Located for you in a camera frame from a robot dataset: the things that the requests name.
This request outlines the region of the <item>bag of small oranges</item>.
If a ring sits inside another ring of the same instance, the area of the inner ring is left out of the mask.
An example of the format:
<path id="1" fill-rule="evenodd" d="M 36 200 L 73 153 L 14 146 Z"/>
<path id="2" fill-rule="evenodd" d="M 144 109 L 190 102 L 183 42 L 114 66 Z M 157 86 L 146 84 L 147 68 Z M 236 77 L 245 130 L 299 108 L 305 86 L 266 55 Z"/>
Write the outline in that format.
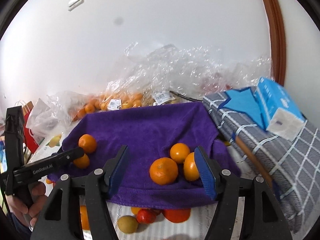
<path id="1" fill-rule="evenodd" d="M 95 112 L 142 107 L 143 99 L 144 94 L 141 92 L 102 93 L 99 96 L 90 96 L 84 102 L 73 103 L 68 109 L 68 114 L 72 118 L 72 122 L 75 122 L 81 120 L 85 115 Z"/>

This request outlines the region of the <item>clear plastic bag pile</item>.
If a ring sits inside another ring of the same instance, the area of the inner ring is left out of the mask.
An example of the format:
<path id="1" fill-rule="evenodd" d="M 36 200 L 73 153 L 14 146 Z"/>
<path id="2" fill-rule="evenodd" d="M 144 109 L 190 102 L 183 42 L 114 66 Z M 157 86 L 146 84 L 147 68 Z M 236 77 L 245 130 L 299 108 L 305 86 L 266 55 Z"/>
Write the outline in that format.
<path id="1" fill-rule="evenodd" d="M 216 46 L 181 49 L 167 44 L 152 51 L 135 42 L 116 62 L 119 72 L 106 91 L 142 93 L 147 98 L 172 91 L 193 99 L 232 88 L 255 86 L 260 77 L 272 77 L 268 56 L 249 60 L 223 59 Z"/>

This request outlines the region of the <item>purple towel lined tray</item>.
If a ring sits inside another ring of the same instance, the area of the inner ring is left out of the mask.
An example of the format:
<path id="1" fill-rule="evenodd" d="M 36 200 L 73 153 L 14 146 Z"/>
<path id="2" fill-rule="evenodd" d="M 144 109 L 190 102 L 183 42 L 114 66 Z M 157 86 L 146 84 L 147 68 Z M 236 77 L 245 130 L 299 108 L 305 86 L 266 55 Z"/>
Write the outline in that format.
<path id="1" fill-rule="evenodd" d="M 57 181 L 62 174 L 85 176 L 101 168 L 113 158 L 121 146 L 129 148 L 129 163 L 118 193 L 111 202 L 156 209 L 187 209 L 212 203 L 202 182 L 187 181 L 182 174 L 170 185 L 157 185 L 149 175 L 151 164 L 168 157 L 171 147 L 184 143 L 191 150 L 202 146 L 210 158 L 236 176 L 240 169 L 218 139 L 218 130 L 200 102 L 122 109 L 86 115 L 62 143 L 63 150 L 78 145 L 79 138 L 90 134 L 97 141 L 97 150 L 89 156 L 90 165 L 79 169 L 74 165 L 49 175 Z"/>

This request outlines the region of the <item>white plastic bag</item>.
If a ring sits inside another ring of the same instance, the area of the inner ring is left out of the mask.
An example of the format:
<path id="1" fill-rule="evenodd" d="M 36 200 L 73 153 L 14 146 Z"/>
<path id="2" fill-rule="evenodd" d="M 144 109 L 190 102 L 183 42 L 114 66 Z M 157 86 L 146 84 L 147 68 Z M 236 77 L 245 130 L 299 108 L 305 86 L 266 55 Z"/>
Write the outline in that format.
<path id="1" fill-rule="evenodd" d="M 88 101 L 89 95 L 68 90 L 48 95 L 46 101 L 38 99 L 28 117 L 26 128 L 44 138 L 62 132 Z"/>

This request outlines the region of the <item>orange lowest on table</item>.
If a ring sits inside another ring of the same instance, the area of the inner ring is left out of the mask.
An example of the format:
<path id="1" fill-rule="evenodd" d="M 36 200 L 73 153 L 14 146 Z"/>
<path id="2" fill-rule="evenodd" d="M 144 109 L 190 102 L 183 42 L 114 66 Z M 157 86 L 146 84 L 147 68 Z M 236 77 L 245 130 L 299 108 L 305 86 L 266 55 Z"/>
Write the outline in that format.
<path id="1" fill-rule="evenodd" d="M 131 212 L 136 216 L 141 209 L 141 207 L 131 207 Z"/>

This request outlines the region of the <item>blue tissue pack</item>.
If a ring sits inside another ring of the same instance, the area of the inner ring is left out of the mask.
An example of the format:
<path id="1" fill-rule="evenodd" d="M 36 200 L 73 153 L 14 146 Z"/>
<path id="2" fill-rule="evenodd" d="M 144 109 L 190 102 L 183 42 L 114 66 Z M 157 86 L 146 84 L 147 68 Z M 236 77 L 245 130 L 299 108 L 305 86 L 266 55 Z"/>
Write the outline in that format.
<path id="1" fill-rule="evenodd" d="M 285 88 L 261 77 L 254 96 L 260 107 L 264 129 L 293 141 L 302 130 L 305 118 Z"/>

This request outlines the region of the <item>small orange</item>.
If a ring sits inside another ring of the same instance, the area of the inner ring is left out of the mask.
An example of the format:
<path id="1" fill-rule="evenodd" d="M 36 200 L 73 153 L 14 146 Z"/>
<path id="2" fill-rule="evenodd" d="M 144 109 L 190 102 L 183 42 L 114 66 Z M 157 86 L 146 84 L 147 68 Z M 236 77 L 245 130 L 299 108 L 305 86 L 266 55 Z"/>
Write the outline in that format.
<path id="1" fill-rule="evenodd" d="M 75 159 L 73 164 L 80 169 L 85 169 L 90 165 L 90 159 L 87 154 L 84 154 L 82 157 Z"/>

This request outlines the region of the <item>white wall light switch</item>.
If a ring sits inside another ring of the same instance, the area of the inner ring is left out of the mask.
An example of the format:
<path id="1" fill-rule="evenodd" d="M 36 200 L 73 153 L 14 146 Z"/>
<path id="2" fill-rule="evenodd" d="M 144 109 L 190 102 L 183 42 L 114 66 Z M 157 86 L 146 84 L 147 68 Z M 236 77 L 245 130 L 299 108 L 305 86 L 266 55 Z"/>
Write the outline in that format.
<path id="1" fill-rule="evenodd" d="M 72 11 L 76 7 L 84 3 L 84 0 L 67 0 L 67 1 L 68 1 L 68 11 Z"/>

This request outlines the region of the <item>small red fruit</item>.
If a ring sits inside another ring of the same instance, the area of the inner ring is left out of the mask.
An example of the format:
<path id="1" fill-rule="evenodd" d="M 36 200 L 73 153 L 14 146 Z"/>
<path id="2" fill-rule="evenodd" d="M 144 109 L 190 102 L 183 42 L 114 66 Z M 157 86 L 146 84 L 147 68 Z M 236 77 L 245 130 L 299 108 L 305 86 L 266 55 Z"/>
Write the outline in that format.
<path id="1" fill-rule="evenodd" d="M 152 224 L 156 218 L 156 213 L 150 209 L 140 209 L 136 215 L 136 220 L 139 224 Z"/>

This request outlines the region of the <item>red paper shopping bag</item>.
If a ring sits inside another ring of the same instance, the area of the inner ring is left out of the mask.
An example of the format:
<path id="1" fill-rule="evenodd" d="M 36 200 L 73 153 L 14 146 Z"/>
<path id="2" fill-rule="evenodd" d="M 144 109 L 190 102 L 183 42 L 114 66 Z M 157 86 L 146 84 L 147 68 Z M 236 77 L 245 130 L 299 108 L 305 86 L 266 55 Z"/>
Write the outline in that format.
<path id="1" fill-rule="evenodd" d="M 39 146 L 41 145 L 41 143 L 43 142 L 44 137 L 35 135 L 31 131 L 31 129 L 28 129 L 26 127 L 29 115 L 31 113 L 31 110 L 34 107 L 33 103 L 31 101 L 26 103 L 23 100 L 20 100 L 15 103 L 15 106 L 22 107 L 23 116 L 24 116 L 24 135 L 25 135 L 25 139 L 26 139 L 25 144 L 26 144 L 27 148 L 31 151 L 31 153 L 34 154 L 37 151 L 37 149 L 39 148 Z"/>

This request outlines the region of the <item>brown wooden door frame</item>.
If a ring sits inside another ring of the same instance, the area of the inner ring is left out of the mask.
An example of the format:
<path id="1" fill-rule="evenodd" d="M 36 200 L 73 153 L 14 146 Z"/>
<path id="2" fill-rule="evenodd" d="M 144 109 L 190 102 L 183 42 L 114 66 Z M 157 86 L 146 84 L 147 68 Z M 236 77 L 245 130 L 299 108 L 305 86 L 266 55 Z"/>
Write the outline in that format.
<path id="1" fill-rule="evenodd" d="M 283 16 L 278 0 L 263 0 L 263 3 L 269 25 L 272 74 L 274 80 L 283 86 L 286 75 L 286 37 Z"/>

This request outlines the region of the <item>pale round fruit on table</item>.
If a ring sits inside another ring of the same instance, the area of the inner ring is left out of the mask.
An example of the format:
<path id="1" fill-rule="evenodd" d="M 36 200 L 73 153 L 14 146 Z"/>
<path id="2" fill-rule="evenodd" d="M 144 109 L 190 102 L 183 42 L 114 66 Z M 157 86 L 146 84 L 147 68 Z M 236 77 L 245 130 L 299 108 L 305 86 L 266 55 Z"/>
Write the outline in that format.
<path id="1" fill-rule="evenodd" d="M 122 216 L 118 219 L 117 225 L 121 232 L 131 234 L 137 231 L 139 223 L 133 216 Z"/>

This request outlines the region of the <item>grey checked fabric bag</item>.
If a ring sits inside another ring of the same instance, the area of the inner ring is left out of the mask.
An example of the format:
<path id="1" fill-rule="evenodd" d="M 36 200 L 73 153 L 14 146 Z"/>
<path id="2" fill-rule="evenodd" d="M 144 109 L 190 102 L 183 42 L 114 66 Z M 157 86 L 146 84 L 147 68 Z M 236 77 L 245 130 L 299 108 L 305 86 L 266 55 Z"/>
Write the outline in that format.
<path id="1" fill-rule="evenodd" d="M 220 105 L 225 92 L 208 94 L 203 104 L 218 130 L 254 172 L 235 139 L 240 138 L 279 187 L 280 206 L 295 239 L 305 237 L 319 218 L 319 129 L 306 120 L 294 141 L 260 129 L 244 113 Z"/>

